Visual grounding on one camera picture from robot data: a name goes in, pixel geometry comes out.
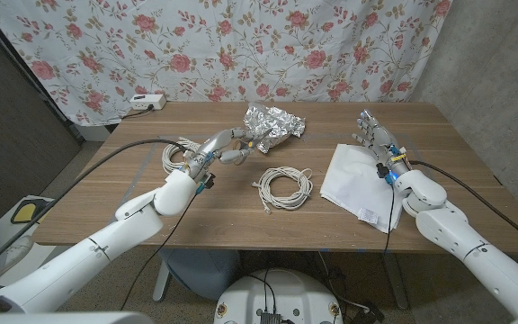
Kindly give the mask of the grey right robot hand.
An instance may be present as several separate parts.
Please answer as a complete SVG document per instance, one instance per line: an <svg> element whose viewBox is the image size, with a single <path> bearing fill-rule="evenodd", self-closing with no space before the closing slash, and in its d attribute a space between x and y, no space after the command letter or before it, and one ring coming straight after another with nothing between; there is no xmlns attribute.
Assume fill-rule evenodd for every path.
<svg viewBox="0 0 518 324"><path fill-rule="evenodd" d="M408 172L411 167L406 162L406 154L398 145L396 137L382 126L367 110L357 119L359 133L353 138L367 148L378 163L379 177L394 182Z"/></svg>

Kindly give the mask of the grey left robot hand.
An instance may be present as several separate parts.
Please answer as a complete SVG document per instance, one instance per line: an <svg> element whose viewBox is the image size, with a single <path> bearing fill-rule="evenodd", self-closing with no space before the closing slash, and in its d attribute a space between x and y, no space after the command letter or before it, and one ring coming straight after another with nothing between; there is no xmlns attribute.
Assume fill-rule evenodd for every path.
<svg viewBox="0 0 518 324"><path fill-rule="evenodd" d="M242 128L221 130L202 143L179 170L198 181L216 160L223 165L242 164L266 135Z"/></svg>

